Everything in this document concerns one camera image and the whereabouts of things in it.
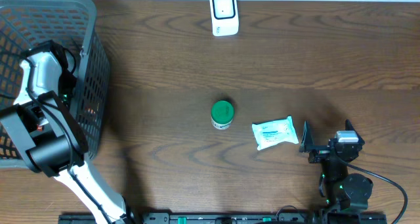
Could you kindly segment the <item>green lid white jar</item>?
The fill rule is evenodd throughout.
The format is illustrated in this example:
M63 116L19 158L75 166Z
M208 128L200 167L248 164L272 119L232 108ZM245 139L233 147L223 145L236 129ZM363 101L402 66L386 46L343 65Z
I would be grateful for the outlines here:
M216 129L227 129L234 119L234 107L228 101L217 101L211 109L211 122Z

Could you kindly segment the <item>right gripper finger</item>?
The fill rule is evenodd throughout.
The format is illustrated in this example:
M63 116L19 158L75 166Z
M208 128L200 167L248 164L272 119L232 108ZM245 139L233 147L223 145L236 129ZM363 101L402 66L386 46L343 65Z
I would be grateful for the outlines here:
M308 121L304 122L303 136L299 152L310 152L314 148L314 142L311 134L310 124Z
M356 131L349 119L345 120L345 130L346 131Z

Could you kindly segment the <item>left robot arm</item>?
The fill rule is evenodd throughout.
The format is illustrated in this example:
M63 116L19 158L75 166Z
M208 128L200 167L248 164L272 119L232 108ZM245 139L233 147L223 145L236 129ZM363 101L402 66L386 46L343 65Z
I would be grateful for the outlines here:
M23 77L13 104L1 111L1 125L26 167L67 186L95 223L138 223L124 197L93 166L86 136L70 114L76 57L52 40L5 55L20 61Z

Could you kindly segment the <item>white wet wipes pack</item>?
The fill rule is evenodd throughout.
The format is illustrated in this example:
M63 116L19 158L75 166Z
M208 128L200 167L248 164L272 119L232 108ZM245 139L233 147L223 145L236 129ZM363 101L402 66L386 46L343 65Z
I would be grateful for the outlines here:
M298 136L293 125L292 116L251 126L257 150L263 150L279 143L298 144Z

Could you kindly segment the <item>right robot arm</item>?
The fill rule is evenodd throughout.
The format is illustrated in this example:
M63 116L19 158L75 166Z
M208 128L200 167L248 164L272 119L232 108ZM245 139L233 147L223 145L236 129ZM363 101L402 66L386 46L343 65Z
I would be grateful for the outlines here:
M327 199L328 208L333 212L368 208L368 199L373 189L371 179L348 172L348 166L359 156L364 144L365 141L349 120L345 121L345 129L337 131L326 145L316 145L310 124L307 121L304 123L299 151L308 154L310 164L321 165L318 190Z

